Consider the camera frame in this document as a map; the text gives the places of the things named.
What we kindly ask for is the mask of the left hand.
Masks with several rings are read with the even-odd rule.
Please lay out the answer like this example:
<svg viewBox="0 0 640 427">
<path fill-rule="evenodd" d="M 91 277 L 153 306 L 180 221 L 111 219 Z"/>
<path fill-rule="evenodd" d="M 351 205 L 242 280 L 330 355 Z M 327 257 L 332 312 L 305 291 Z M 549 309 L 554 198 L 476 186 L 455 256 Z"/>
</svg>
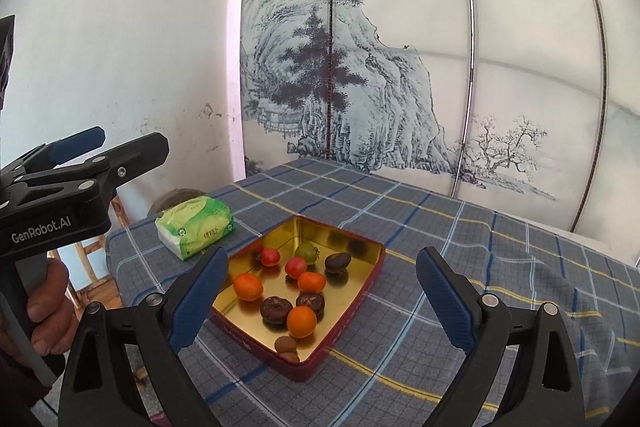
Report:
<svg viewBox="0 0 640 427">
<path fill-rule="evenodd" d="M 65 295 L 67 283 L 64 263 L 48 259 L 46 279 L 28 299 L 28 316 L 36 324 L 30 342 L 40 357 L 62 355 L 72 347 L 78 320 Z"/>
</svg>

